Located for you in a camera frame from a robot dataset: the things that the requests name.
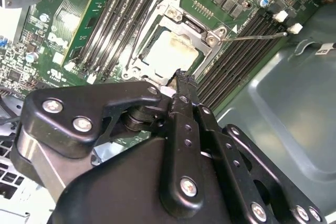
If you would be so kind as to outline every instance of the ram slot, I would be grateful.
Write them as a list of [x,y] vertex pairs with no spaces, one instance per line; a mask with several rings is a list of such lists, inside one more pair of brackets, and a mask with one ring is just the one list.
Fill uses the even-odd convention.
[[113,58],[109,61],[108,65],[106,65],[102,69],[102,73],[103,73],[102,79],[103,80],[108,79],[108,77],[111,75],[111,72],[113,71],[114,67],[116,66],[116,64],[118,62],[118,59],[120,58],[121,54],[124,52],[124,50],[125,50],[126,46],[128,45],[130,39],[132,38],[132,36],[136,32],[137,28],[139,27],[139,24],[145,18],[146,13],[148,12],[153,0],[144,0],[144,1],[145,1],[144,8],[139,12],[139,14],[135,18],[134,22],[132,22],[132,24],[128,25],[129,29],[125,29],[124,37],[121,40],[120,44],[118,45],[117,50],[114,53]]
[[[257,14],[240,36],[272,35],[284,29],[268,14]],[[272,49],[277,40],[250,40],[231,43],[220,59],[200,82],[201,102],[215,109],[234,90],[257,63]]]
[[122,12],[119,13],[117,20],[113,23],[113,28],[109,31],[109,34],[104,40],[105,43],[100,47],[97,53],[97,60],[91,66],[91,70],[99,67],[99,70],[103,71],[102,65],[104,65],[110,55],[113,54],[113,48],[116,46],[123,30],[127,29],[127,23],[133,22],[136,14],[142,7],[143,0],[128,0],[125,2]]
[[85,47],[80,53],[80,62],[84,62],[83,69],[87,70],[93,64],[97,55],[95,52],[104,42],[104,37],[110,29],[110,24],[116,19],[118,11],[122,8],[124,0],[108,0],[105,9],[88,39]]

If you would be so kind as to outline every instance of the gray metal panel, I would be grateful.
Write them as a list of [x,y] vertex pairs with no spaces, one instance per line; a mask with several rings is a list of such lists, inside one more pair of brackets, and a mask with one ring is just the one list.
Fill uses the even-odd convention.
[[[336,41],[335,7],[322,8],[301,39]],[[316,56],[317,49],[301,56],[292,56],[294,47],[279,51],[217,118],[245,131],[328,215],[336,210],[336,50]]]

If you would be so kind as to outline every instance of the cable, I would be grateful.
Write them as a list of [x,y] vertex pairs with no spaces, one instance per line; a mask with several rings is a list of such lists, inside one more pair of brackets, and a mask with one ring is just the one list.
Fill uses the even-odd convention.
[[20,116],[17,116],[15,118],[0,119],[0,125],[4,125],[6,123],[16,123],[18,121],[20,121]]

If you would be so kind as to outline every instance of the silver screw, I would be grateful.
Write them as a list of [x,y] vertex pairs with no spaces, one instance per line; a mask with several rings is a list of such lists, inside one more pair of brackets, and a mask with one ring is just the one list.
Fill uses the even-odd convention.
[[309,216],[307,214],[307,212],[300,206],[297,206],[296,207],[296,211],[298,212],[299,216],[305,220],[305,221],[308,221],[309,220]]
[[203,107],[203,111],[205,114],[211,114],[211,111],[207,107]]
[[188,178],[182,178],[180,186],[186,196],[194,197],[197,194],[197,187],[195,183]]
[[86,118],[76,118],[72,124],[77,131],[88,132],[92,129],[92,123]]
[[149,88],[147,88],[147,90],[148,90],[149,92],[151,92],[152,94],[158,94],[158,93],[157,93],[157,90],[155,89],[155,87],[149,87]]
[[261,205],[253,202],[251,204],[251,209],[252,209],[252,212],[254,213],[254,215],[257,217],[258,220],[260,220],[261,222],[266,222],[267,216],[266,216],[266,213],[265,213],[264,209],[261,207]]
[[183,95],[180,96],[180,100],[184,103],[188,103],[188,98],[187,97],[184,97]]
[[237,135],[237,136],[240,134],[240,133],[239,133],[239,130],[237,130],[237,129],[234,128],[234,127],[232,127],[231,130],[232,130],[232,132],[233,132],[235,135]]
[[47,100],[42,104],[45,111],[57,114],[63,110],[63,105],[55,100]]
[[320,215],[317,213],[317,211],[316,211],[315,209],[313,209],[313,208],[310,207],[310,208],[309,208],[309,211],[310,211],[311,215],[313,215],[313,217],[314,217],[317,221],[319,221],[319,222],[322,221]]

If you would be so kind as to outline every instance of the motherboard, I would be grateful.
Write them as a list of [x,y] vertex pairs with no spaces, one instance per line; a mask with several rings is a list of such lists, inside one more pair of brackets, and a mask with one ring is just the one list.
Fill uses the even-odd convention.
[[201,102],[217,111],[322,4],[38,0],[27,13],[19,41],[0,37],[0,84],[23,95],[132,80],[164,86],[182,69],[196,76]]

